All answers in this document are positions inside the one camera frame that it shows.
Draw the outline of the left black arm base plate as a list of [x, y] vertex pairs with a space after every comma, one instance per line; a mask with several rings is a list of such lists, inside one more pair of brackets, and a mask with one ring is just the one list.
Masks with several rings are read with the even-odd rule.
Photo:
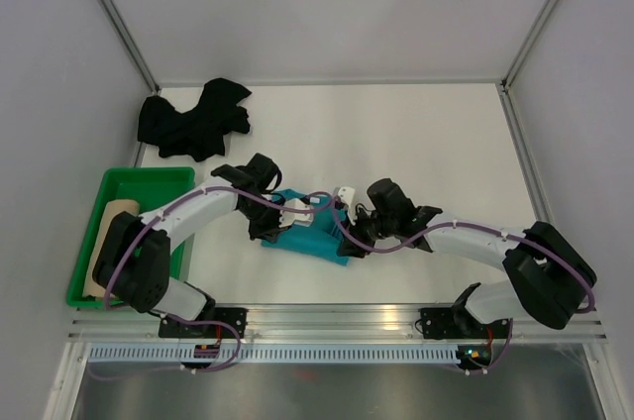
[[243, 307], [216, 307], [196, 321], [181, 322], [171, 317], [161, 321], [158, 336], [162, 339], [243, 339], [248, 310]]

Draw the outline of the teal t-shirt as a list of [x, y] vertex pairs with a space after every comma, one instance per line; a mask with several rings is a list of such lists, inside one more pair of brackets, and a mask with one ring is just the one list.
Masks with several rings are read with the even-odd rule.
[[261, 246], [312, 256], [346, 266], [349, 258], [338, 254], [344, 237], [333, 219], [332, 212], [327, 208], [329, 198], [329, 193], [321, 191], [303, 194], [293, 189], [277, 190], [271, 198], [274, 203], [285, 205], [291, 203], [293, 208], [299, 208], [298, 203], [301, 202], [306, 205], [306, 208], [302, 207], [302, 210], [326, 209], [313, 213], [310, 224], [293, 224], [277, 238], [276, 242], [261, 241]]

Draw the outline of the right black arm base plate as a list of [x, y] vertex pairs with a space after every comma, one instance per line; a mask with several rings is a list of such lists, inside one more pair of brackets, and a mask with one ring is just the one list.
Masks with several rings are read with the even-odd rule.
[[419, 309], [419, 318], [414, 328], [425, 340], [493, 340], [506, 339], [509, 322], [496, 321], [489, 325], [479, 325], [465, 333], [454, 320], [449, 307], [427, 307]]

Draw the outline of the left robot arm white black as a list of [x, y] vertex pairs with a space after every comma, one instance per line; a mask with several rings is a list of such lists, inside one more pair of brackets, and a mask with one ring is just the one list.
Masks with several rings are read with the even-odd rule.
[[262, 154], [245, 165], [224, 164], [196, 188], [141, 215], [123, 211], [112, 219], [92, 271], [104, 288], [107, 310], [129, 306], [163, 317], [204, 337], [216, 325], [216, 301], [195, 286], [170, 275], [172, 252], [211, 222], [241, 213], [252, 240], [274, 242], [285, 231], [282, 203], [270, 199], [282, 175]]

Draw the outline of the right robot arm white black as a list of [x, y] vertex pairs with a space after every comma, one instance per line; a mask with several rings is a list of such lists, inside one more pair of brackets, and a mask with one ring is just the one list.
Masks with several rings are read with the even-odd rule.
[[504, 273], [500, 282], [469, 285], [451, 306], [453, 325], [465, 336], [524, 316], [562, 330], [574, 315], [595, 307], [595, 272], [547, 222], [516, 230], [468, 221], [438, 207], [415, 205], [389, 178], [371, 185], [367, 195], [371, 210], [354, 205], [349, 188], [333, 195], [334, 207], [350, 212], [336, 223], [343, 236], [339, 255], [363, 258], [380, 251], [377, 241], [393, 238], [399, 242], [396, 251], [456, 256]]

